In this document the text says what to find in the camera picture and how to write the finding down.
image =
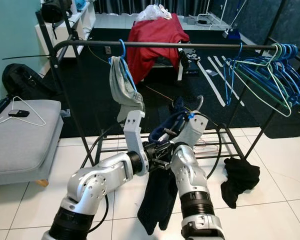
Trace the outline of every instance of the white wire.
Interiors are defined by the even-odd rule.
[[[32,111],[34,111],[34,113],[41,119],[41,121],[43,122],[43,124],[37,124],[37,123],[34,123],[34,122],[26,121],[26,120],[24,120],[24,119],[22,119],[22,118],[15,117],[15,116],[10,116],[10,117],[8,117],[8,118],[6,118],[6,119],[0,121],[0,124],[1,124],[1,123],[4,123],[4,122],[6,122],[6,121],[8,121],[9,119],[18,119],[18,120],[23,121],[23,122],[25,122],[25,123],[32,124],[32,125],[39,126],[39,127],[42,127],[42,126],[46,125],[45,120],[43,120],[43,118],[39,115],[39,113],[37,113],[36,110],[34,110],[28,103],[26,103],[26,102],[25,102],[23,99],[21,99],[19,96],[15,96],[15,97],[12,99],[12,109],[11,109],[11,110],[14,110],[15,98],[20,99],[20,100],[21,100],[24,104],[26,104]]]
[[[226,64],[232,69],[232,66],[230,66],[230,63],[229,63],[228,61],[226,61]],[[273,107],[273,106],[271,106],[269,103],[267,103],[265,100],[263,100],[261,97],[259,97],[259,96],[258,96],[258,95],[257,95],[257,94],[256,94],[256,93],[255,93],[255,92],[254,92],[254,91],[253,91],[253,90],[245,83],[245,81],[242,80],[242,78],[237,74],[236,71],[234,71],[234,73],[235,73],[235,75],[240,79],[240,81],[241,81],[241,82],[242,82],[242,83],[250,90],[250,92],[251,92],[257,99],[259,99],[261,102],[263,102],[263,103],[266,104],[268,107],[272,108],[273,110],[275,110],[276,112],[278,112],[279,114],[281,114],[281,115],[284,116],[284,117],[289,117],[289,116],[291,115],[291,113],[292,113],[291,108],[290,108],[289,104],[287,103],[286,99],[284,98],[283,93],[281,92],[281,89],[279,88],[279,85],[278,85],[278,83],[277,83],[276,80],[275,80],[274,82],[275,82],[276,86],[278,87],[279,92],[280,92],[282,98],[284,99],[284,102],[286,103],[286,106],[287,106],[287,108],[288,108],[288,110],[289,110],[289,114],[288,114],[288,115],[286,115],[285,113],[279,111],[278,109],[276,109],[275,107]]]

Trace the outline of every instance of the curtain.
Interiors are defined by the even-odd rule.
[[[181,16],[197,16],[206,13],[208,0],[97,0],[96,13],[138,14],[148,5],[162,4],[171,13]]]

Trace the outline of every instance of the black rug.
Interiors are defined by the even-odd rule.
[[[238,40],[229,40],[222,37],[222,31],[203,31],[187,30],[192,43],[207,44],[238,44]],[[103,29],[95,28],[90,37],[93,40],[117,41],[128,39],[129,29]],[[100,58],[108,61],[110,55],[106,55],[103,47],[91,47],[91,50]],[[121,47],[111,47],[111,55],[120,56]],[[222,62],[221,56],[233,58],[238,54],[237,50],[197,50],[201,57],[201,64],[207,70],[214,70],[213,66],[207,60],[209,56],[218,56]],[[255,52],[244,51],[243,56],[253,56]],[[117,102],[112,99],[109,86],[110,65],[97,59],[91,54],[87,47],[84,47],[79,58],[81,66],[75,59],[65,58],[61,64],[62,74],[65,79],[66,88],[69,92],[73,108],[81,122],[86,136],[97,136],[101,129],[107,129],[116,122],[120,109]],[[45,77],[52,80],[51,73]],[[145,103],[145,119],[141,122],[144,133],[151,132],[166,117],[169,116],[168,99],[151,91],[146,86],[168,96],[176,98],[182,96],[185,105],[194,110],[198,106],[198,95],[204,96],[201,112],[210,116],[217,123],[228,123],[231,113],[234,110],[237,99],[232,96],[230,106],[222,107],[217,100],[211,86],[206,78],[199,74],[198,76],[185,76],[182,79],[181,86],[176,86],[174,80],[177,79],[177,73],[174,69],[153,69],[146,77],[144,83],[138,84],[137,89],[142,94]],[[211,76],[212,81],[217,87],[223,99],[225,99],[225,82],[219,75]],[[242,84],[237,80],[234,84],[234,90],[239,95],[243,89]],[[232,123],[232,128],[257,127],[262,125],[267,119],[271,110],[263,103],[248,93],[244,98],[246,107],[240,106],[236,118]],[[68,108],[64,100],[62,109]],[[270,138],[286,138],[300,136],[300,107],[296,107],[289,118],[277,116],[265,134]],[[64,118],[64,126],[61,132],[62,138],[78,137],[79,134],[72,117]],[[122,130],[118,127],[110,134],[121,134]]]

